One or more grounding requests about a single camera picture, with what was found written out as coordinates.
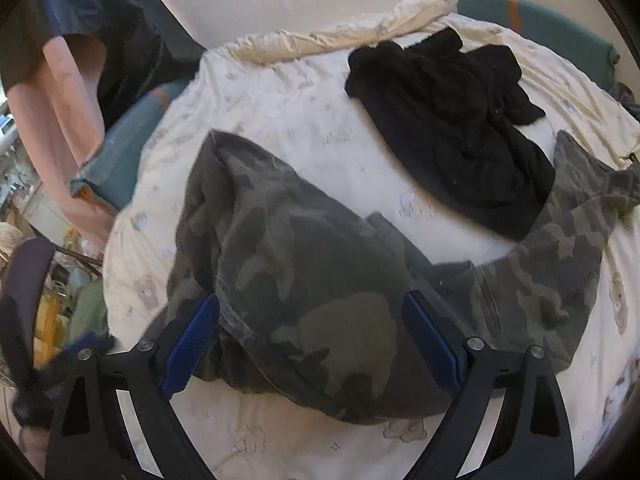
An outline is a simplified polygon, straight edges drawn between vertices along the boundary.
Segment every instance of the white bed sheet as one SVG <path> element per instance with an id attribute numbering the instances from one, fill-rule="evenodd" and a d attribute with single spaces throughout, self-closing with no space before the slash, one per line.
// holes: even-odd
<path id="1" fill-rule="evenodd" d="M 477 264 L 508 251 L 512 242 L 451 212 L 416 186 L 361 105 L 347 97 L 347 56 L 356 46 L 390 38 L 407 45 L 447 25 L 457 30 L 465 49 L 506 44 L 522 67 L 521 85 L 546 111 L 546 118 L 521 128 L 527 137 L 551 156 L 554 133 L 565 129 L 607 164 L 628 164 L 624 158 L 638 148 L 640 126 L 617 102 L 571 63 L 509 29 L 444 16 L 455 4 L 406 0 L 388 14 L 353 18 L 330 30 L 251 36 L 204 55 L 195 81 L 172 103 L 147 143 L 135 196 L 116 219 L 106 249 L 110 330 L 125 348 L 135 344 L 166 301 L 184 186 L 209 128 L 257 142 L 361 216 L 380 211 L 433 262 L 471 259 Z M 577 470 L 601 431 L 607 394 L 640 339 L 635 308 L 639 215 L 633 212 L 614 230 L 586 332 L 571 367 L 558 376 Z M 612 280 L 615 272 L 629 308 L 612 299 L 620 288 Z M 222 381 L 195 378 L 172 405 L 221 479 L 402 478 L 441 419 L 353 426 L 278 395 L 240 394 Z M 481 461 L 500 405 L 501 399 L 492 400 L 464 470 Z M 139 434 L 134 444 L 142 449 Z"/>

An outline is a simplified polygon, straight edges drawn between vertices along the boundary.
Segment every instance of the camouflage hood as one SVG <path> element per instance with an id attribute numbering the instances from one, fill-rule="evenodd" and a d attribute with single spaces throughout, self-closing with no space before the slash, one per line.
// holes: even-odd
<path id="1" fill-rule="evenodd" d="M 202 290 L 220 328 L 196 374 L 358 423 L 441 413 L 401 322 L 419 288 L 494 348 L 533 342 L 566 367 L 595 300 L 602 250 L 640 198 L 636 168 L 613 171 L 566 133 L 556 183 L 529 236 L 491 264 L 433 266 L 379 214 L 361 219 L 249 140 L 211 132 L 177 229 L 169 303 L 153 336 Z"/>

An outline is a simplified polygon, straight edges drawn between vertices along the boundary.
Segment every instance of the fitted sheet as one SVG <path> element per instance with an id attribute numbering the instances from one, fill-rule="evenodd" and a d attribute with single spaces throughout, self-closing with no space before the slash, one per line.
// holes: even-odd
<path id="1" fill-rule="evenodd" d="M 640 124 L 570 62 L 498 25 L 453 13 L 456 0 L 405 0 L 392 11 L 353 18 L 324 31 L 248 36 L 203 57 L 196 79 L 171 104 L 146 144 L 131 204 L 116 218 L 105 262 L 110 331 L 133 346 L 166 301 L 174 234 L 190 167 L 210 128 L 245 136 L 360 216 L 381 212 L 434 263 L 480 264 L 510 240 L 462 218 L 421 190 L 388 152 L 368 115 L 344 92 L 347 56 L 363 44 L 403 46 L 446 26 L 464 48 L 506 44 L 522 67 L 522 87 L 546 118 L 521 127 L 551 158 L 555 132 L 570 132 L 614 168 L 628 165 Z M 598 296 L 569 369 L 558 375 L 577 470 L 602 432 L 607 394 L 640 340 L 640 212 L 614 230 Z M 494 399 L 463 467 L 479 465 L 502 399 Z M 172 405 L 205 462 L 221 479 L 402 478 L 442 416 L 354 426 L 278 395 L 240 394 L 223 381 L 192 378 Z M 152 460 L 130 404 L 134 446 Z"/>

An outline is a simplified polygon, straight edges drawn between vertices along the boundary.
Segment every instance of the blue object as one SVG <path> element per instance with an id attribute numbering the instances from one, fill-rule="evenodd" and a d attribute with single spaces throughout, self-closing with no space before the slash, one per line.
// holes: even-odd
<path id="1" fill-rule="evenodd" d="M 186 79 L 166 83 L 140 98 L 105 134 L 104 144 L 69 183 L 75 196 L 90 186 L 95 196 L 120 211 L 133 197 L 140 153 Z"/>
<path id="2" fill-rule="evenodd" d="M 413 293 L 402 302 L 402 321 L 436 384 L 455 397 L 465 381 L 465 367 Z"/>
<path id="3" fill-rule="evenodd" d="M 205 351 L 211 334 L 218 328 L 220 302 L 211 294 L 202 302 L 180 339 L 164 360 L 160 391 L 168 398 L 185 389 Z"/>
<path id="4" fill-rule="evenodd" d="M 571 61 L 603 90 L 614 83 L 616 48 L 555 10 L 526 0 L 459 0 L 458 13 L 509 27 Z"/>

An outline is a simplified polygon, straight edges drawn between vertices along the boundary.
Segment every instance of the camouflage clothing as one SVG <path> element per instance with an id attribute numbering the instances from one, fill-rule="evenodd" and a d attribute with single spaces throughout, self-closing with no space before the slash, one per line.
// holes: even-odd
<path id="1" fill-rule="evenodd" d="M 636 168 L 613 171 L 566 133 L 556 183 L 531 234 L 480 267 L 432 266 L 379 214 L 363 220 L 254 143 L 212 132 L 186 191 L 171 298 L 153 336 L 204 288 L 220 329 L 196 373 L 278 391 L 349 422 L 439 413 L 437 389 L 401 321 L 419 288 L 467 335 L 566 367 L 595 300 L 602 250 L 640 198 Z"/>

